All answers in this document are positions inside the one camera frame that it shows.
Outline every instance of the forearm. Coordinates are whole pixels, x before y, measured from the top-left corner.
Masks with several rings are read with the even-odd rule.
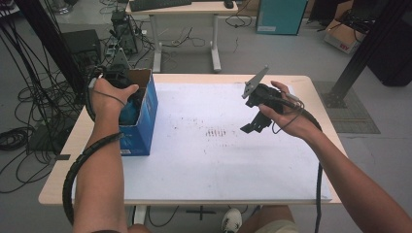
[[[93,132],[86,144],[119,132],[116,115],[97,116]],[[115,141],[93,154],[79,171],[75,200],[74,231],[89,227],[125,229],[123,206],[123,170],[119,141]]]
[[[342,204],[363,232],[412,232],[407,213],[322,132],[305,140],[318,156]]]

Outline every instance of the computer mouse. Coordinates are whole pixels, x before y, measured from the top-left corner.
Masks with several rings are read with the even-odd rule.
[[[224,0],[224,6],[228,9],[232,9],[233,8],[233,1],[231,0]]]

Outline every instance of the person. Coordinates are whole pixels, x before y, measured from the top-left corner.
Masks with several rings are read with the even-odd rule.
[[[288,87],[271,82],[288,99]],[[137,85],[126,89],[112,87],[98,79],[91,94],[95,124],[87,146],[119,132],[120,110]],[[363,232],[412,232],[412,219],[377,183],[352,163],[313,123],[303,116],[279,115],[259,105],[288,134],[304,140],[315,152],[343,206]],[[97,151],[78,174],[74,205],[74,232],[150,232],[144,225],[127,228],[124,211],[124,181],[119,142]],[[230,210],[229,215],[238,216]],[[238,218],[223,219],[225,232],[297,232],[288,206],[263,206],[243,224]]]

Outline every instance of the hand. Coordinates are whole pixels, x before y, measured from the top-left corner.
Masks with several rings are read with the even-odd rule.
[[[283,99],[293,102],[293,100],[287,96],[287,93],[290,92],[286,85],[275,81],[272,81],[271,83],[273,86],[281,90]],[[278,124],[279,127],[283,128],[285,132],[294,137],[305,139],[310,133],[320,131],[309,119],[304,116],[299,116],[298,118],[293,120],[296,115],[299,114],[299,112],[293,111],[289,107],[284,106],[284,113],[290,114],[283,115],[279,115],[273,109],[263,104],[260,104],[258,108],[265,116],[273,119],[273,121],[275,121],[275,123]]]
[[[118,89],[104,78],[97,79],[91,92],[91,103],[95,114],[99,116],[110,112],[119,115],[127,103],[127,98],[138,88],[139,85],[134,84],[125,89]]]

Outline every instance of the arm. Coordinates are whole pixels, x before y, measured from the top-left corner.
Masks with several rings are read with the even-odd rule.
[[[272,84],[289,92],[281,83]],[[294,115],[278,115],[264,105],[259,109],[280,127],[294,118]],[[412,232],[410,216],[308,119],[298,117],[284,130],[303,139],[318,156],[342,204],[363,232]]]
[[[119,115],[127,97],[137,90],[133,85],[116,89],[98,79],[91,93],[96,113],[93,131],[86,148],[101,138],[119,132]],[[93,154],[77,176],[74,232],[116,230],[127,232],[124,211],[123,170],[119,141],[106,145]]]

